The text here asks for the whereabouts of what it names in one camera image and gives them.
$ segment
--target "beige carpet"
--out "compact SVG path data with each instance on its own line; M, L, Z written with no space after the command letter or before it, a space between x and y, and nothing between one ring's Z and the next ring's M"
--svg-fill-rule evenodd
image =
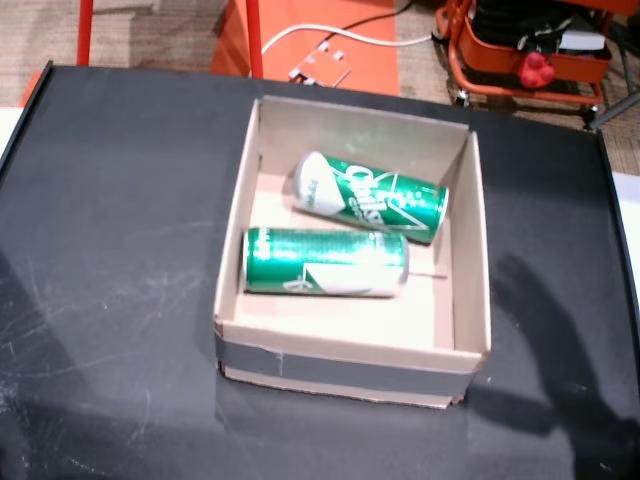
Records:
M403 5L406 0L396 0ZM102 66L208 71L215 25L225 0L96 0L91 63ZM420 0L397 17L398 37L431 31L433 13L443 3ZM0 0L0 105L20 99L33 72L48 59L75 62L77 0ZM626 95L617 49L604 82L606 104ZM432 44L398 50L401 95L450 103L453 85L439 48ZM640 61L630 57L640 75ZM502 111L580 129L575 107L544 102L474 97L473 108ZM640 175L640 106L603 128L614 170Z

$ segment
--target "white cable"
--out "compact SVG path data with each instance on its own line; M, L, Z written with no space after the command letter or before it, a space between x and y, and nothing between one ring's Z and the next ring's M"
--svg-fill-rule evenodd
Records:
M321 32L330 32L335 33L336 35L342 35L345 37L352 38L353 40L358 40L359 42L370 43L371 45L378 45L380 47L410 47L411 45L417 45L419 43L428 42L431 40L431 34L414 38L413 40L404 40L401 42L389 42L387 40L378 40L377 38L365 37L363 35L358 35L357 33L350 32L349 30L344 30L342 28L331 27L329 25L316 25L315 23L300 23L298 25L291 25L289 28L285 28L281 32L274 35L271 40L269 40L264 47L262 47L262 55L267 53L267 51L273 47L276 42L280 41L282 37L286 37L292 32L298 30L319 30Z

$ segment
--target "black tablecloth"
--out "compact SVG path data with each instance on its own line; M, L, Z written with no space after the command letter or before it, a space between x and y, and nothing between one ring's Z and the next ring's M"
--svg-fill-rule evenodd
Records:
M215 280L264 94L478 132L493 351L462 404L376 405L217 372ZM618 222L592 134L357 92L54 67L2 171L2 474L621 478L640 406Z

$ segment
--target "green can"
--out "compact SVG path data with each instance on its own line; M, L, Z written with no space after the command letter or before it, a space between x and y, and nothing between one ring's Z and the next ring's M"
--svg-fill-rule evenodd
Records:
M248 292L392 297L408 272L399 233L256 227L244 235Z
M435 238L449 198L446 187L319 152L298 165L294 194L303 210L398 231L426 244Z

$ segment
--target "cable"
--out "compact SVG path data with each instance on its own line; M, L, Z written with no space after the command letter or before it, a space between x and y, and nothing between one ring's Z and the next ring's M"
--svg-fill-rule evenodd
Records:
M389 42L387 40L379 40L377 38L365 37L363 35L358 35L357 33L350 32L343 28L331 27L329 25L316 25L315 23L301 23L299 25L292 25L289 28L285 28L281 32L278 32L274 35L271 40L269 40L264 47L262 47L262 54L264 55L267 51L273 47L278 41L280 41L283 37L286 37L292 32L296 32L298 30L317 30L320 32L331 32L335 35L342 35L344 37L351 38L353 40L358 40L359 42L369 43L371 45L378 45L379 47L410 47L411 45L417 45L419 43L428 42L431 40L431 34L426 35L420 38L414 38L412 40L403 40L401 42Z
M343 30L351 30L352 28L359 27L360 25L364 25L365 23L375 22L376 20L383 20L385 18L390 18L390 17L396 17L396 16L400 15L401 13L404 13L407 10L409 10L411 8L411 6L414 4L414 2L415 2L415 0L409 0L405 4L404 7L399 8L395 12L385 13L383 15L376 15L375 17L369 17L369 18L365 18L365 19L362 19L362 20L358 20L357 22L350 23L346 27L341 27L341 28ZM322 42L320 42L320 44L322 44L323 42L326 42L328 40L331 40L336 35L337 35L337 33L330 33L329 35L327 35L326 37L324 37L322 39Z

